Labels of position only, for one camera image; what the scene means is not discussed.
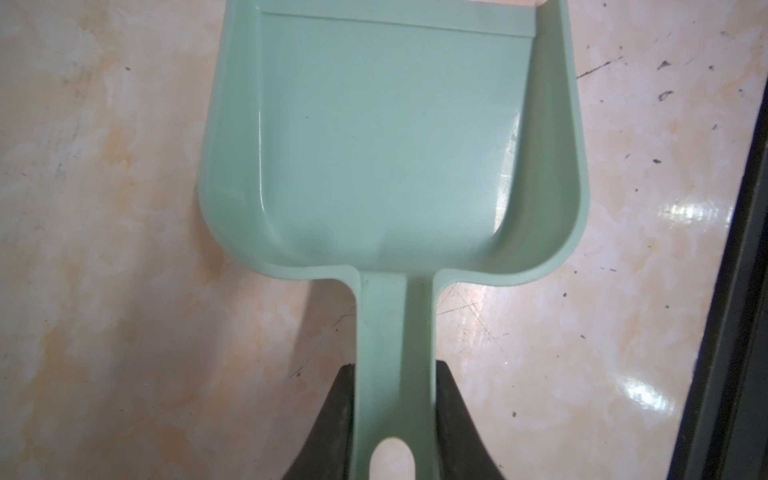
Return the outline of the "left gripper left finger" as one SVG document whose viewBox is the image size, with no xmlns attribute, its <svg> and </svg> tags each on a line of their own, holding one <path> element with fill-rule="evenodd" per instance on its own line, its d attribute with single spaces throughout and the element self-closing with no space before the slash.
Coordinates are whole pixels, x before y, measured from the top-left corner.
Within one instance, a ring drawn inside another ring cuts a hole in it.
<svg viewBox="0 0 768 480">
<path fill-rule="evenodd" d="M 355 366 L 342 366 L 284 480 L 346 480 L 354 417 Z"/>
</svg>

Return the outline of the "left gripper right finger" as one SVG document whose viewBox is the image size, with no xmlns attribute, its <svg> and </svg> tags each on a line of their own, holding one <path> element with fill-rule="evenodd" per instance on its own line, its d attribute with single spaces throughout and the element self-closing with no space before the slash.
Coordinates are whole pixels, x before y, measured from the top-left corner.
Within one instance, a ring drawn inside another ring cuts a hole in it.
<svg viewBox="0 0 768 480">
<path fill-rule="evenodd" d="M 503 480 L 445 361 L 436 362 L 436 429 L 441 479 Z"/>
</svg>

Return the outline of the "green dustpan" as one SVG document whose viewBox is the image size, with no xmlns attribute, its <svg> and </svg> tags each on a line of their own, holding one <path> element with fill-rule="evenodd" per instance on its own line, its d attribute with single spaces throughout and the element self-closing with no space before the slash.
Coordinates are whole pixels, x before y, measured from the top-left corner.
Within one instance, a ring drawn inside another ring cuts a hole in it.
<svg viewBox="0 0 768 480">
<path fill-rule="evenodd" d="M 356 300 L 347 479 L 441 479 L 437 301 L 562 265 L 589 187 L 568 5 L 230 1 L 198 199 L 234 260 Z"/>
</svg>

